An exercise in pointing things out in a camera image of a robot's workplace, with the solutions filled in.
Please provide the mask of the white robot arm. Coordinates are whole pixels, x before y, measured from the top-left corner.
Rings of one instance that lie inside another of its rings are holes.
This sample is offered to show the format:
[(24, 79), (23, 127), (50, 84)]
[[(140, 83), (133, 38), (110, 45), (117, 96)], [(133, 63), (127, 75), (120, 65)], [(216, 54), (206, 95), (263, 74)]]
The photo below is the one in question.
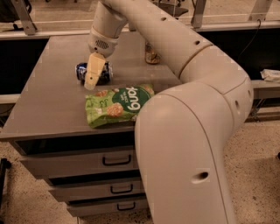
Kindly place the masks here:
[(136, 118), (136, 157), (154, 224), (236, 224), (223, 149), (251, 110), (249, 76), (150, 0), (99, 0), (90, 50), (111, 55), (125, 25), (181, 82), (151, 97)]

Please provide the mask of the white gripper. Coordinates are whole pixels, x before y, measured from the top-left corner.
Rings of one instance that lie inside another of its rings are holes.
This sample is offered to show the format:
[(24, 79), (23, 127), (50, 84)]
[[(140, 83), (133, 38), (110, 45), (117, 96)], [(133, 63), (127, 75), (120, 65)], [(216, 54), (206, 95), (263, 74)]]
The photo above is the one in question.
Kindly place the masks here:
[(91, 28), (88, 38), (88, 47), (91, 54), (87, 62), (85, 89), (93, 90), (95, 88), (105, 65), (105, 58), (113, 54), (118, 39), (119, 33), (117, 31), (105, 30), (99, 32), (94, 27)]

